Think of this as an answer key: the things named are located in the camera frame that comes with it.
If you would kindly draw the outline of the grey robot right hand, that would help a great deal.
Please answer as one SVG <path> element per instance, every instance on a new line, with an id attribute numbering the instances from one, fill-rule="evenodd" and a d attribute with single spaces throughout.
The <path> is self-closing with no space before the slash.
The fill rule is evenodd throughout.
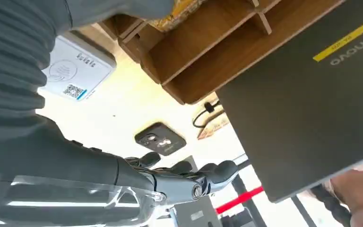
<path id="1" fill-rule="evenodd" d="M 143 226 L 225 188 L 230 160 L 150 170 L 66 139 L 37 114 L 56 38 L 116 14 L 169 15 L 172 0 L 0 0 L 0 227 Z"/>

